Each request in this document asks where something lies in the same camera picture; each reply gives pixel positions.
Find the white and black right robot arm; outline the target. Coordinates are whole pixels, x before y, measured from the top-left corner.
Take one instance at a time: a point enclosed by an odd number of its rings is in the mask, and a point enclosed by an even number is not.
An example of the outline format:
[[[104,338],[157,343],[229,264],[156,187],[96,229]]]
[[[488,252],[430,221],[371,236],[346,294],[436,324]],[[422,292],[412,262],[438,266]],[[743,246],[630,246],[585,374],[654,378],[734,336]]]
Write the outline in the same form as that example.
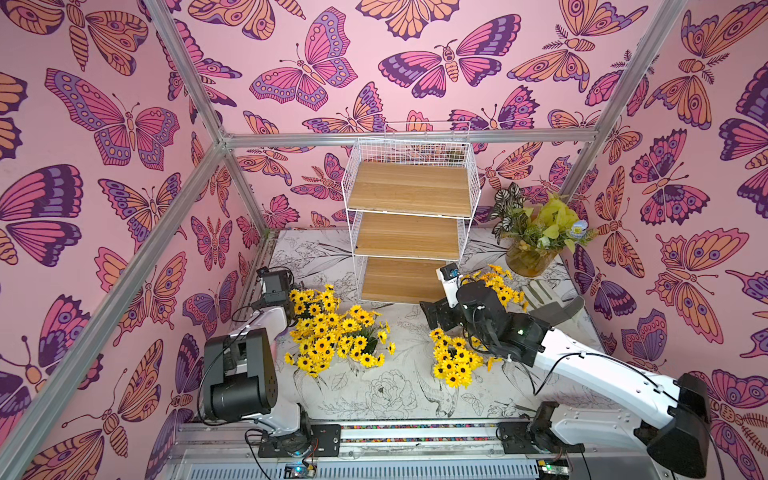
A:
[[[452,280],[445,291],[444,299],[420,304],[429,326],[460,327],[494,357],[564,376],[618,404],[573,410],[541,403],[527,427],[538,449],[639,450],[680,477],[706,477],[712,418],[703,380],[689,373],[673,379],[602,354],[542,319],[507,311],[482,282]]]

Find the sunflower pot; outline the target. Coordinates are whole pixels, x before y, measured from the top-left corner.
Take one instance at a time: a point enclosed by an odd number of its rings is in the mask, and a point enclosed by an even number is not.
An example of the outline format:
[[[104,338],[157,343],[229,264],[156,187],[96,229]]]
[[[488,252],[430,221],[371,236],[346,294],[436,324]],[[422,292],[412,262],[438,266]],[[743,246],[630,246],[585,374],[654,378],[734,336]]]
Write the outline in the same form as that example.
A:
[[[512,272],[495,264],[488,264],[461,277],[460,286],[479,282],[492,289],[501,305],[512,312],[529,311],[530,305],[521,290],[512,287],[514,276]]]
[[[309,377],[317,378],[328,370],[343,335],[321,323],[319,327],[294,328],[289,331],[290,345],[282,360]]]
[[[503,361],[466,329],[449,334],[436,328],[430,331],[429,337],[433,342],[433,377],[450,388],[468,388],[478,370],[491,371],[495,364]]]
[[[323,289],[292,289],[288,295],[288,318],[290,326],[298,326],[305,320],[313,320],[318,316],[336,313],[341,306],[332,284],[325,284]]]
[[[392,341],[389,323],[380,317],[378,311],[352,305],[338,324],[336,356],[364,369],[384,366],[395,355],[397,346]]]

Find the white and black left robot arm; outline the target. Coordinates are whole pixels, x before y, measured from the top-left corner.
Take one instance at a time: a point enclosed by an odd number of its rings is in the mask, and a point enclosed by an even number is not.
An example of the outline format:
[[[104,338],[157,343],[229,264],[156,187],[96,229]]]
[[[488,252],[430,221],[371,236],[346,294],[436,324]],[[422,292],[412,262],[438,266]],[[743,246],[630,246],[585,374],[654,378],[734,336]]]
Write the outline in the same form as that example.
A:
[[[253,313],[240,328],[209,339],[198,389],[198,418],[209,427],[242,426],[261,458],[336,457],[341,426],[314,424],[280,391],[275,340],[288,328],[281,306]]]

